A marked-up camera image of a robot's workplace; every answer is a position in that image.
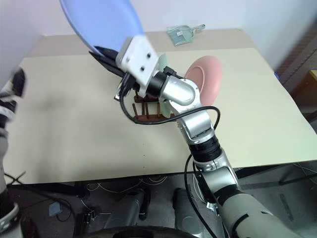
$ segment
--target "table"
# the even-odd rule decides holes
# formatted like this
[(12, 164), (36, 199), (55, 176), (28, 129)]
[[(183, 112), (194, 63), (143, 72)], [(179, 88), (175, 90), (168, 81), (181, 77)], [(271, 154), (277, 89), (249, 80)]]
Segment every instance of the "table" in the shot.
[[(219, 59), (216, 135), (233, 167), (316, 159), (315, 132), (255, 48), (166, 53), (179, 75), (199, 57)], [(120, 79), (90, 55), (30, 57), (21, 66), (28, 84), (8, 127), (7, 173), (46, 183), (183, 172), (189, 149), (175, 122), (130, 122), (113, 100)]]

